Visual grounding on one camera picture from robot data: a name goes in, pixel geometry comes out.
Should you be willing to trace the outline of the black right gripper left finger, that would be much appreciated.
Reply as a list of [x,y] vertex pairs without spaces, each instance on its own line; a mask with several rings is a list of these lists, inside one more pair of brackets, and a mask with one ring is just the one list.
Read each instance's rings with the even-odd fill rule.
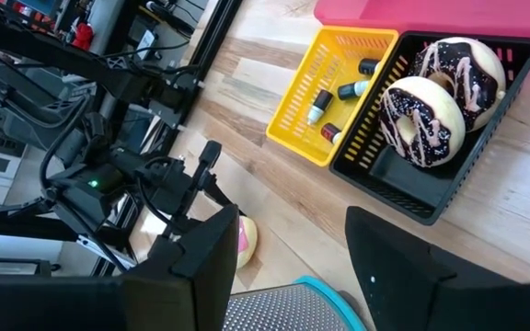
[[239,209],[223,207],[122,276],[127,331],[220,331],[236,272]]

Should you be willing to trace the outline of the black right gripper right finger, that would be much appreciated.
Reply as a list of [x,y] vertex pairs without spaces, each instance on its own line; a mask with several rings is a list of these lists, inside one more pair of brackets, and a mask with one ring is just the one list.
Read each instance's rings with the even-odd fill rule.
[[351,263],[377,331],[520,331],[518,282],[351,206]]

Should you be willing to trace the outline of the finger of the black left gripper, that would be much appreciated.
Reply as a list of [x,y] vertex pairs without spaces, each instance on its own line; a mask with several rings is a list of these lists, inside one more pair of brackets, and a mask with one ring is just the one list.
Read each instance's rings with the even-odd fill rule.
[[217,162],[222,145],[216,141],[209,141],[204,146],[199,156],[199,164],[194,173],[194,181],[197,185],[205,185],[212,176],[211,170]]
[[233,204],[233,201],[218,187],[216,176],[207,176],[202,180],[202,191],[210,200],[220,206],[224,207]]

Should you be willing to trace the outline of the blue ink dropper bottle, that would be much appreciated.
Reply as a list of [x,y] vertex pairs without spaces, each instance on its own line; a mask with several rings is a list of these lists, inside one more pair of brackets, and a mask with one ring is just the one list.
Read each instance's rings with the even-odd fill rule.
[[339,86],[337,89],[338,98],[340,100],[359,98],[363,95],[363,92],[366,90],[368,85],[368,81],[362,80]]

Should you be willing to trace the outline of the chocolate frosted toy donut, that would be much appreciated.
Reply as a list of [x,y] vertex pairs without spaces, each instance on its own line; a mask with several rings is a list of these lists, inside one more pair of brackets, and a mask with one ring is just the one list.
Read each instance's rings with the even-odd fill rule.
[[412,75],[445,88],[460,108],[467,131],[482,128],[506,94],[506,75],[498,55],[479,40],[437,40],[415,56]]
[[466,136],[455,100],[443,87],[418,76],[398,79],[382,93],[379,125],[400,157],[423,168],[451,161]]

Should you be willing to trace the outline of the pink frosted toy donut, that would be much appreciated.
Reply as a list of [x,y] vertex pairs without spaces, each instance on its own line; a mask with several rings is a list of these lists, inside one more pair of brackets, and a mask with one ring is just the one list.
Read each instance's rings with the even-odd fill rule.
[[258,243],[258,228],[247,216],[239,217],[236,268],[243,268],[253,257]]

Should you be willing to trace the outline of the black plastic basket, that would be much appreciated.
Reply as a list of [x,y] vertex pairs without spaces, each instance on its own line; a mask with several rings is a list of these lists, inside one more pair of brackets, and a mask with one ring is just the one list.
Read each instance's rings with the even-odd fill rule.
[[433,168],[414,166],[398,156],[381,131],[381,93],[410,72],[418,52],[447,36],[443,32],[409,30],[399,37],[329,166],[336,176],[424,225],[434,224],[450,205],[530,71],[530,38],[477,35],[475,38],[493,49],[501,60],[506,96],[489,123],[466,137],[452,161]]

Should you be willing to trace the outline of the teal grey toy toaster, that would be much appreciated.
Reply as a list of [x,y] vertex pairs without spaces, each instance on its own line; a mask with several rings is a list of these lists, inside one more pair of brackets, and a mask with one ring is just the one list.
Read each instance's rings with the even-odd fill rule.
[[230,296],[223,331],[367,331],[327,283],[303,276],[293,283]]

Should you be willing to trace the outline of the yellow plastic basket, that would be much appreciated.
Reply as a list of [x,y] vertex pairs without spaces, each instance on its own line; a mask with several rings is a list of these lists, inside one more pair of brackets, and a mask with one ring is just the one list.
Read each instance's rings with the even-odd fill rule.
[[[267,137],[317,166],[328,166],[364,101],[371,96],[379,73],[386,66],[397,41],[398,32],[393,29],[322,27],[282,97],[267,127]],[[364,58],[380,61],[373,75],[359,73],[358,64]],[[368,81],[369,85],[361,97],[338,98],[339,86],[362,80]],[[321,89],[332,93],[333,99],[321,119],[315,125],[308,125],[308,111]],[[342,131],[336,144],[321,135],[322,126],[328,122]]]

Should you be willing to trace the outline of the red ink dropper bottle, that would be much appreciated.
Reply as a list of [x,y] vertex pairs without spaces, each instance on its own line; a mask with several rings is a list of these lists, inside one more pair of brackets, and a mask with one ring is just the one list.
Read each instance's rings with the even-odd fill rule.
[[333,123],[326,123],[322,126],[321,128],[321,135],[327,140],[329,141],[330,143],[332,144],[336,144],[340,137],[341,137],[341,134],[342,134],[342,131],[340,128],[338,128],[336,125],[334,125]]

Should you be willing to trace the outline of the red small object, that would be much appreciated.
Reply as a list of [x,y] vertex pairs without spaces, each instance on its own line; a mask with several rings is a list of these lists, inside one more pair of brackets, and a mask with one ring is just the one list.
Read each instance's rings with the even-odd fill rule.
[[76,26],[75,38],[72,45],[76,48],[88,51],[94,38],[94,30],[87,23],[79,23]]

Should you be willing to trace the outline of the red plastic bin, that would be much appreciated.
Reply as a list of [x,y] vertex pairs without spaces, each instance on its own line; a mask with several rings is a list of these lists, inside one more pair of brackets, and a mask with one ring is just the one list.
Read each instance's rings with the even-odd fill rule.
[[317,0],[324,25],[530,38],[530,0]]

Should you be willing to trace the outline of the black aluminium table frame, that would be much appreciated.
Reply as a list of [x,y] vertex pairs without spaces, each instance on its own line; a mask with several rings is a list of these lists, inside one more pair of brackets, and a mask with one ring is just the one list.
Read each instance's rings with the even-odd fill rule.
[[[215,14],[209,20],[190,64],[179,68],[153,69],[136,63],[127,52],[96,55],[65,45],[48,34],[12,23],[1,4],[0,49],[26,56],[33,55],[45,65],[82,75],[105,88],[125,105],[163,106],[166,113],[162,119],[168,130],[160,143],[160,149],[151,154],[167,156],[166,150],[176,138],[179,125],[185,121],[199,95],[199,83],[207,75],[241,2],[242,0],[218,0]],[[66,102],[80,97],[89,97],[91,111],[103,116],[96,109],[92,94],[85,93],[62,101],[0,59],[0,107],[25,121],[31,128],[50,133],[52,142],[72,118]],[[122,123],[122,116],[103,117],[109,121],[111,140],[116,144],[112,128]],[[82,130],[73,133],[75,132],[83,137],[76,147],[76,164],[82,159],[86,139]],[[69,138],[61,147],[68,144]]]

